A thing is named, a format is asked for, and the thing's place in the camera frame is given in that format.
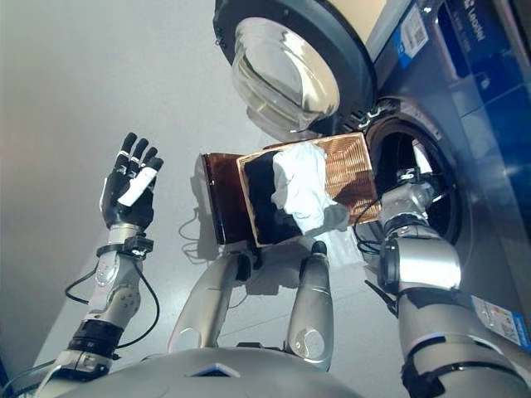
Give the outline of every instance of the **robotic hand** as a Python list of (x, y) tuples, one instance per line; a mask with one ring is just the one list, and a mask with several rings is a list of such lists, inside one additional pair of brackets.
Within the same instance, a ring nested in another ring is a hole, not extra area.
[(112, 172), (105, 179), (100, 210), (109, 229), (130, 224), (143, 231), (153, 221), (153, 188), (163, 160), (155, 157), (157, 149), (151, 147), (140, 162), (142, 153), (149, 145), (145, 138), (139, 140), (129, 159), (136, 138), (136, 134), (128, 134)]
[(403, 385), (412, 398), (527, 397), (525, 381), (457, 297), (460, 261), (428, 224), (436, 197), (428, 181), (385, 193), (378, 217), (386, 236), (378, 284), (396, 297), (384, 299), (399, 322)]
[(153, 241), (145, 238), (144, 231), (153, 220), (153, 188), (163, 166), (163, 160), (155, 157), (156, 148), (148, 150), (140, 162), (149, 145), (145, 138), (138, 141), (129, 158), (136, 139), (134, 133), (125, 138), (101, 193), (100, 210), (110, 232), (107, 244), (96, 252), (95, 290), (88, 312), (36, 396), (57, 396), (80, 381), (107, 374), (114, 350), (137, 342), (153, 328), (132, 342), (118, 345), (129, 320), (139, 310), (139, 281), (145, 282), (142, 260), (153, 249)]

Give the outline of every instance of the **brown plastic basket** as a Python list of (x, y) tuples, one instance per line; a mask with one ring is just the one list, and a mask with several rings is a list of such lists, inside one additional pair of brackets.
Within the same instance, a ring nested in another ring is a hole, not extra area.
[[(308, 142), (318, 145), (326, 152), (325, 190), (337, 203), (341, 203), (350, 209), (349, 224), (352, 225), (362, 211), (378, 197), (374, 186), (373, 168), (363, 133), (317, 138)], [(296, 144), (275, 145), (263, 151), (242, 156), (236, 160), (240, 174), (241, 189), (245, 198), (249, 220), (251, 221), (252, 233), (258, 247), (263, 247), (267, 244), (258, 241), (255, 213), (249, 199), (249, 182), (244, 167), (246, 163), (264, 153), (279, 151)], [(380, 205), (377, 203), (365, 211), (359, 222), (375, 221), (379, 212)]]

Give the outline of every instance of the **washing machine door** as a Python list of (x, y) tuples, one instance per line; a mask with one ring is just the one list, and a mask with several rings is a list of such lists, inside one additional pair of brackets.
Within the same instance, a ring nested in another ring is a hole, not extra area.
[(373, 108), (376, 75), (350, 3), (216, 1), (217, 43), (248, 115), (267, 133), (332, 135)]

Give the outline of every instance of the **black cable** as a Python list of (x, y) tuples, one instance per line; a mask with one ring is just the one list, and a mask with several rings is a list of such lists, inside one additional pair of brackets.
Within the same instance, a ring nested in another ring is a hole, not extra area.
[(358, 223), (359, 221), (361, 220), (361, 218), (363, 217), (363, 215), (367, 212), (368, 209), (370, 209), (372, 206), (374, 206), (378, 201), (380, 200), (379, 197), (377, 197), (376, 199), (374, 199), (373, 201), (371, 201), (364, 209), (361, 213), (359, 213), (359, 216), (356, 218), (356, 221), (354, 222), (354, 226), (353, 226), (353, 229), (354, 229), (354, 236), (356, 236), (356, 241), (358, 242), (356, 244), (356, 246), (358, 247), (358, 249), (360, 251), (362, 251), (363, 253), (365, 254), (369, 254), (369, 255), (379, 255), (380, 254), (380, 250), (373, 247), (373, 245), (380, 245), (380, 242), (377, 242), (375, 240), (365, 240), (363, 239), (359, 234), (358, 234), (358, 231), (357, 231), (357, 226), (358, 226)]
[(75, 287), (77, 286), (78, 284), (81, 284), (83, 282), (85, 282), (88, 278), (90, 278), (92, 275), (94, 275), (96, 273), (96, 270), (98, 269), (98, 263), (96, 263), (96, 266), (94, 267), (93, 270), (91, 270), (88, 274), (85, 274), (84, 276), (82, 276), (81, 278), (75, 280), (74, 282), (72, 282), (71, 284), (69, 284), (66, 289), (65, 289), (65, 296), (67, 298), (69, 298), (70, 300), (72, 301), (76, 301), (77, 303), (81, 303), (81, 304), (84, 304), (84, 305), (87, 305), (89, 303), (88, 300), (85, 300), (83, 298), (79, 298), (73, 294), (70, 293), (70, 291)]
[(146, 285), (146, 288), (148, 288), (149, 292), (151, 293), (151, 296), (153, 297), (153, 301), (155, 302), (155, 308), (156, 308), (156, 311), (155, 311), (155, 319), (153, 321), (153, 323), (151, 324), (151, 326), (149, 327), (148, 330), (146, 330), (142, 336), (140, 337), (137, 337), (135, 338), (134, 340), (130, 341), (130, 342), (127, 342), (125, 344), (121, 344), (119, 346), (117, 346), (116, 349), (119, 349), (119, 348), (126, 348), (126, 347), (129, 347), (129, 346), (132, 346), (133, 344), (136, 344), (137, 342), (139, 342), (140, 340), (144, 339), (146, 336), (148, 336), (151, 331), (155, 328), (155, 326), (157, 326), (157, 323), (158, 323), (158, 318), (160, 317), (160, 304), (158, 302), (158, 297), (157, 297), (157, 294), (154, 292), (153, 288), (151, 287), (151, 285), (149, 284), (148, 280), (146, 280), (145, 276), (144, 276), (144, 273), (140, 270), (140, 268), (137, 266), (136, 262), (133, 263), (134, 264), (134, 268), (136, 269), (136, 272), (139, 273), (139, 277), (142, 279), (142, 282), (144, 282), (144, 284)]
[(23, 377), (26, 377), (26, 376), (29, 376), (31, 375), (33, 372), (35, 371), (40, 371), (41, 369), (44, 369), (45, 367), (49, 367), (50, 365), (53, 365), (53, 363), (55, 362), (55, 360), (53, 361), (48, 361), (48, 362), (44, 362), (42, 363), (41, 365), (37, 365), (31, 369), (28, 369), (27, 371), (23, 371), (22, 373), (20, 373), (18, 376), (15, 376), (13, 377), (10, 381), (7, 382), (7, 384), (3, 387), (3, 393), (2, 393), (2, 398), (9, 398), (9, 397), (14, 397), (14, 396), (19, 396), (25, 392), (28, 392), (30, 390), (27, 390), (27, 391), (24, 391), (25, 389), (22, 389), (20, 391), (16, 391), (12, 394), (8, 394), (8, 392), (10, 390), (12, 390), (11, 388), (11, 385), (19, 380), (19, 379), (22, 379)]
[[(139, 277), (142, 279), (142, 281), (146, 285), (146, 288), (148, 288), (148, 291), (151, 293), (151, 296), (153, 297), (153, 301), (155, 302), (155, 307), (156, 307), (155, 319), (154, 319), (152, 325), (149, 327), (149, 329), (146, 330), (140, 337), (137, 337), (134, 340), (132, 340), (130, 342), (127, 342), (125, 344), (121, 344), (121, 345), (117, 346), (116, 349), (126, 348), (126, 347), (129, 347), (129, 346), (132, 346), (133, 344), (135, 344), (135, 343), (139, 342), (140, 340), (144, 339), (146, 336), (148, 336), (148, 334), (151, 333), (151, 331), (155, 328), (155, 326), (157, 326), (158, 319), (160, 317), (160, 303), (158, 302), (157, 294), (154, 292), (154, 290), (151, 287), (151, 285), (149, 284), (148, 280), (146, 280), (146, 278), (144, 277), (143, 272), (137, 266), (136, 262), (133, 262), (133, 265), (134, 265), (134, 268), (136, 269), (136, 272), (139, 274)], [(88, 300), (84, 300), (82, 298), (74, 296), (73, 294), (70, 293), (70, 290), (72, 290), (78, 284), (80, 284), (82, 282), (85, 282), (88, 278), (90, 278), (92, 275), (94, 275), (96, 273), (97, 269), (98, 269), (98, 265), (96, 264), (96, 267), (94, 267), (94, 269), (91, 270), (88, 274), (82, 276), (78, 280), (74, 281), (72, 284), (68, 285), (66, 287), (66, 289), (65, 289), (66, 297), (68, 297), (71, 300), (76, 301), (77, 303), (82, 303), (82, 304), (87, 305), (89, 303)]]

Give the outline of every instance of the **robotic arm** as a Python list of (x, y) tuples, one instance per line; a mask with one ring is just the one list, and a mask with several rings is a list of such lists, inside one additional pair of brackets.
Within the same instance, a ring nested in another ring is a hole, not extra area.
[(429, 182), (408, 182), (382, 197), (378, 284), (396, 296), (402, 382), (413, 398), (527, 397), (525, 381), (455, 297), (459, 257), (427, 222), (435, 196)]
[[(105, 180), (100, 204), (110, 233), (107, 245), (97, 251), (95, 291), (88, 313), (36, 396), (69, 391), (74, 396), (76, 392), (77, 396), (145, 396), (146, 391), (149, 396), (180, 396), (187, 391), (195, 396), (233, 396), (238, 391), (271, 396), (281, 388), (291, 396), (357, 396), (326, 374), (334, 317), (326, 248), (319, 243), (300, 271), (284, 350), (217, 346), (232, 282), (246, 279), (250, 268), (245, 256), (228, 254), (207, 268), (191, 292), (173, 330), (168, 355), (73, 391), (109, 373), (115, 349), (129, 345), (118, 344), (140, 305), (142, 260), (153, 248), (144, 231), (153, 219), (152, 190), (163, 162), (152, 148), (140, 164), (148, 145), (144, 139), (129, 159), (135, 140), (134, 134), (125, 139)], [(490, 342), (476, 316), (455, 297), (460, 283), (458, 255), (427, 222), (426, 209), (436, 196), (434, 186), (429, 181), (407, 182), (382, 198), (379, 219), (386, 237), (378, 284), (396, 297), (392, 300), (380, 292), (399, 320), (406, 361), (402, 382), (413, 398), (529, 397), (525, 381)], [(228, 384), (226, 377), (231, 378)]]
[(136, 139), (133, 133), (125, 138), (105, 179), (100, 210), (109, 239), (96, 252), (95, 289), (88, 312), (36, 396), (58, 396), (80, 382), (106, 375), (114, 350), (133, 343), (119, 346), (123, 331), (140, 306), (142, 260), (153, 249), (153, 241), (145, 238), (144, 231), (153, 220), (155, 176), (163, 165), (163, 160), (155, 157), (156, 148), (146, 152), (140, 162), (149, 144), (145, 138), (139, 140), (129, 158)]

